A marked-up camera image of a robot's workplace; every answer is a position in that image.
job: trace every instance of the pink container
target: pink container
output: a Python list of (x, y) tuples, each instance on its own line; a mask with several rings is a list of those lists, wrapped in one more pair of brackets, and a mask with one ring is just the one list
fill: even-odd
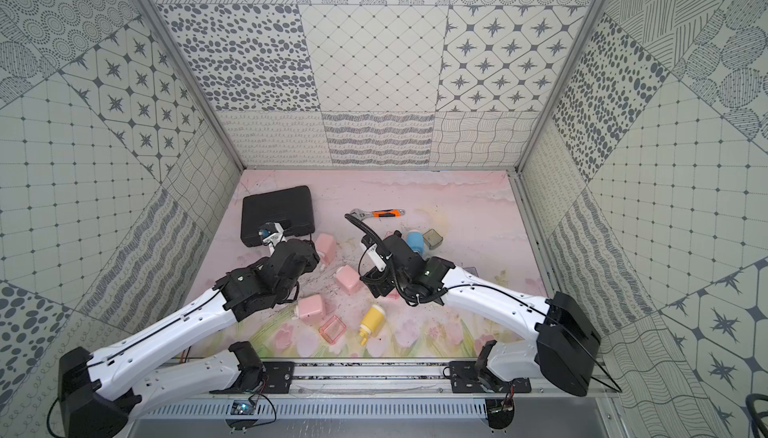
[(328, 233), (320, 233), (315, 240), (315, 250), (320, 256), (320, 268), (325, 268), (336, 256), (336, 239)]
[(344, 334), (346, 325), (339, 317), (333, 315), (323, 326), (320, 327), (320, 336), (330, 344), (334, 344), (340, 336)]
[(354, 293), (362, 284), (360, 275), (348, 264), (336, 270), (336, 282), (347, 294)]
[(296, 304), (296, 316), (306, 324), (320, 324), (326, 317), (326, 304), (318, 294), (302, 298)]

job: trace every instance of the pink bottle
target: pink bottle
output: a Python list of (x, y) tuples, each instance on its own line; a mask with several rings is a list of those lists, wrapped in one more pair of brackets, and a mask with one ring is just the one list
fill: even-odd
[(314, 294), (299, 300), (295, 313), (306, 324), (320, 324), (322, 318), (326, 317), (326, 304), (320, 295)]
[(320, 233), (315, 240), (315, 250), (320, 256), (320, 269), (323, 270), (336, 256), (336, 239), (328, 233)]
[(345, 264), (336, 270), (336, 282), (347, 294), (352, 294), (360, 288), (360, 275), (354, 268)]

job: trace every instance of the metal base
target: metal base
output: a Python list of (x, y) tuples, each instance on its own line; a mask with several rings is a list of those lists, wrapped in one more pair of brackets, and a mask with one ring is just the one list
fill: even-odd
[[(450, 369), (451, 390), (453, 393), (508, 393), (509, 385), (504, 385), (499, 391), (485, 390), (480, 384), (478, 372), (475, 370), (474, 361), (451, 361)], [(512, 380), (514, 394), (531, 393), (531, 381), (528, 378), (515, 378)]]
[(264, 393), (287, 394), (293, 382), (293, 361), (265, 361), (266, 386)]

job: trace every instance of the black tool case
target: black tool case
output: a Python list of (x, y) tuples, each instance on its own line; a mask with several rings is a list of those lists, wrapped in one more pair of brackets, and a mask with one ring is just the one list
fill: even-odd
[(264, 244), (259, 228), (264, 223), (280, 223), (285, 236), (305, 236), (315, 232), (312, 194), (307, 186), (276, 192), (252, 194), (243, 199), (240, 240), (248, 247)]

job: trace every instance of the black cable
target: black cable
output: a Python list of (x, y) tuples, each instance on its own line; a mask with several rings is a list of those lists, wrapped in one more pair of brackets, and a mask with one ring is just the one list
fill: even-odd
[(151, 337), (155, 336), (156, 334), (158, 334), (158, 333), (159, 333), (159, 332), (161, 332), (162, 330), (165, 330), (166, 328), (168, 328), (168, 327), (169, 327), (169, 326), (171, 326), (172, 324), (174, 324), (174, 323), (177, 323), (178, 321), (181, 321), (181, 320), (182, 320), (182, 318), (186, 318), (186, 317), (188, 317), (189, 315), (191, 315), (192, 313), (194, 313), (195, 311), (198, 311), (199, 309), (201, 309), (202, 307), (204, 307), (205, 305), (207, 305), (208, 303), (210, 303), (212, 299), (216, 298), (216, 297), (219, 295), (219, 293), (221, 293), (221, 289), (217, 290), (217, 291), (216, 291), (216, 293), (214, 293), (214, 296), (212, 296), (212, 297), (208, 298), (208, 299), (206, 300), (206, 302), (205, 302), (205, 303), (203, 303), (202, 305), (200, 305), (199, 307), (196, 307), (195, 309), (193, 309), (193, 310), (190, 310), (188, 313), (181, 315), (181, 317), (179, 317), (179, 318), (176, 318), (175, 320), (173, 320), (173, 321), (169, 322), (168, 324), (166, 324), (166, 325), (165, 325), (165, 326), (163, 326), (162, 328), (159, 328), (159, 329), (157, 329), (157, 330), (153, 331), (152, 333), (150, 333), (150, 334), (149, 334), (149, 335), (147, 335), (146, 337), (143, 337), (143, 338), (141, 338), (140, 340), (137, 340), (135, 343), (131, 343), (129, 346), (127, 346), (127, 347), (123, 348), (123, 349), (122, 349), (122, 350), (120, 350), (119, 352), (117, 352), (117, 353), (115, 353), (115, 354), (112, 354), (111, 356), (107, 356), (107, 358), (106, 358), (105, 360), (103, 360), (103, 361), (100, 361), (100, 362), (98, 362), (98, 363), (94, 363), (94, 364), (92, 364), (92, 365), (89, 365), (88, 367), (90, 368), (91, 366), (96, 366), (96, 365), (102, 364), (102, 363), (104, 363), (104, 362), (106, 362), (106, 361), (110, 361), (112, 358), (114, 358), (114, 357), (116, 357), (116, 356), (118, 356), (118, 355), (120, 355), (120, 354), (122, 354), (122, 353), (125, 353), (125, 352), (126, 352), (126, 351), (128, 351), (130, 348), (132, 348), (132, 347), (135, 347), (136, 345), (138, 345), (138, 344), (139, 344), (139, 343), (141, 343), (142, 341), (144, 341), (144, 340), (147, 340), (147, 339), (149, 339), (149, 338), (151, 338)]
[(540, 315), (541, 315), (541, 316), (543, 316), (544, 318), (546, 318), (546, 319), (549, 319), (549, 320), (550, 320), (550, 321), (552, 321), (553, 323), (560, 325), (560, 326), (562, 327), (562, 329), (563, 329), (563, 330), (565, 330), (565, 331), (566, 331), (566, 332), (567, 332), (569, 335), (571, 335), (571, 338), (573, 338), (573, 339), (574, 339), (574, 341), (575, 341), (575, 342), (578, 344), (578, 346), (580, 346), (580, 347), (581, 347), (581, 349), (582, 349), (582, 350), (584, 350), (584, 352), (587, 354), (587, 356), (589, 356), (589, 357), (592, 359), (592, 361), (594, 362), (594, 364), (596, 364), (597, 366), (599, 366), (599, 367), (600, 367), (600, 370), (601, 370), (603, 373), (605, 373), (605, 375), (608, 377), (608, 379), (610, 380), (610, 382), (611, 382), (612, 384), (616, 385), (616, 387), (614, 388), (613, 386), (611, 386), (611, 385), (608, 385), (608, 384), (606, 384), (606, 383), (604, 383), (604, 382), (600, 381), (598, 378), (595, 378), (594, 376), (592, 376), (592, 379), (593, 379), (593, 380), (595, 380), (595, 381), (597, 381), (597, 382), (599, 382), (599, 383), (600, 383), (600, 384), (602, 384), (602, 385), (605, 385), (605, 386), (607, 386), (608, 388), (610, 388), (611, 390), (615, 391), (616, 393), (621, 393), (621, 386), (619, 386), (619, 384), (618, 384), (618, 383), (616, 383), (616, 380), (614, 380), (614, 378), (613, 378), (613, 377), (610, 375), (610, 373), (609, 373), (609, 372), (608, 372), (608, 371), (607, 371), (605, 368), (603, 368), (603, 365), (601, 365), (601, 364), (598, 362), (597, 358), (595, 358), (594, 356), (592, 356), (592, 353), (590, 353), (590, 352), (589, 352), (589, 350), (587, 350), (587, 348), (585, 348), (585, 347), (584, 347), (584, 346), (581, 344), (581, 340), (580, 340), (579, 338), (575, 337), (575, 336), (574, 336), (574, 334), (572, 334), (572, 333), (571, 333), (571, 331), (570, 331), (568, 328), (566, 328), (565, 326), (563, 326), (563, 325), (562, 325), (562, 323), (560, 323), (559, 321), (557, 321), (557, 320), (555, 320), (555, 319), (553, 319), (553, 318), (551, 318), (551, 317), (547, 316), (547, 314), (546, 314), (546, 313), (542, 312), (541, 310), (537, 310), (536, 308), (534, 308), (534, 307), (533, 307), (533, 306), (531, 306), (530, 304), (528, 304), (528, 303), (525, 303), (523, 300), (520, 300), (519, 298), (513, 297), (511, 294), (507, 293), (506, 291), (504, 291), (504, 290), (499, 290), (499, 289), (498, 289), (498, 288), (496, 288), (496, 287), (488, 286), (488, 285), (486, 285), (486, 284), (478, 284), (478, 283), (457, 284), (456, 286), (452, 286), (452, 287), (449, 287), (449, 288), (444, 288), (444, 289), (445, 289), (445, 290), (453, 290), (454, 288), (464, 288), (464, 287), (478, 287), (478, 288), (487, 288), (487, 289), (489, 289), (489, 290), (495, 290), (495, 291), (497, 291), (497, 292), (499, 292), (499, 293), (503, 294), (503, 295), (504, 295), (504, 296), (506, 296), (506, 297), (509, 297), (509, 298), (511, 298), (511, 299), (514, 299), (514, 300), (515, 300), (515, 301), (517, 301), (518, 303), (520, 303), (520, 304), (522, 304), (523, 306), (525, 306), (527, 309), (530, 309), (530, 310), (532, 310), (532, 311), (535, 311), (536, 313), (540, 314)]
[(768, 401), (768, 396), (758, 393), (749, 394), (746, 396), (746, 410), (750, 414), (752, 421), (752, 433), (755, 438), (759, 438), (757, 432), (763, 434), (763, 438), (768, 436), (768, 427), (763, 423), (762, 418), (765, 417), (765, 412), (757, 413), (755, 408), (755, 401)]
[(400, 285), (399, 280), (397, 279), (397, 276), (395, 275), (395, 265), (394, 265), (394, 263), (391, 260), (392, 253), (384, 245), (384, 241), (381, 240), (379, 235), (376, 232), (373, 231), (373, 228), (371, 228), (367, 224), (363, 223), (362, 220), (360, 220), (356, 216), (353, 216), (353, 215), (347, 213), (347, 214), (344, 215), (344, 218), (346, 218), (346, 220), (348, 222), (350, 222), (350, 223), (354, 224), (355, 226), (357, 226), (360, 229), (360, 231), (362, 231), (363, 233), (368, 235), (368, 237), (371, 239), (371, 241), (373, 241), (373, 243), (377, 247), (379, 247), (380, 251), (382, 251), (385, 254), (389, 253), (389, 255), (386, 258), (384, 258), (387, 263), (386, 263), (386, 268), (384, 269), (384, 274), (382, 275), (382, 277), (380, 279), (377, 279), (377, 280), (364, 280), (363, 283), (367, 283), (367, 284), (368, 283), (370, 283), (370, 284), (380, 284), (380, 283), (383, 283), (384, 281), (386, 281), (386, 276), (389, 275), (389, 279), (392, 282), (392, 284), (395, 285), (395, 289), (397, 290), (397, 293), (400, 295), (400, 297), (402, 299), (404, 299), (406, 304), (408, 304), (408, 306), (410, 306), (410, 307), (416, 307), (416, 306), (419, 306), (420, 304), (429, 303), (431, 301), (439, 299), (441, 296), (443, 296), (444, 294), (447, 293), (447, 291), (445, 289), (443, 289), (443, 290), (437, 291), (437, 292), (435, 292), (433, 294), (427, 295), (424, 298), (421, 298), (418, 295), (417, 296), (413, 296), (413, 295), (408, 294), (402, 288), (402, 286)]
[(51, 404), (51, 409), (48, 410), (48, 418), (45, 419), (45, 425), (48, 427), (48, 434), (51, 435), (53, 438), (67, 438), (66, 436), (57, 435), (53, 432), (53, 428), (51, 428), (51, 413), (53, 413), (53, 407), (56, 406), (56, 403), (58, 403), (58, 396), (56, 396), (56, 399), (53, 400), (53, 403)]
[(268, 401), (270, 403), (270, 406), (272, 406), (272, 414), (274, 414), (274, 418), (272, 419), (272, 421), (268, 421), (266, 423), (255, 424), (251, 428), (256, 428), (257, 426), (262, 426), (262, 425), (271, 425), (271, 424), (275, 423), (277, 421), (277, 410), (275, 410), (275, 405), (272, 403), (272, 400), (270, 400), (270, 398), (267, 395), (263, 395), (261, 393), (255, 393), (255, 394), (263, 397), (264, 400), (266, 400), (266, 401)]

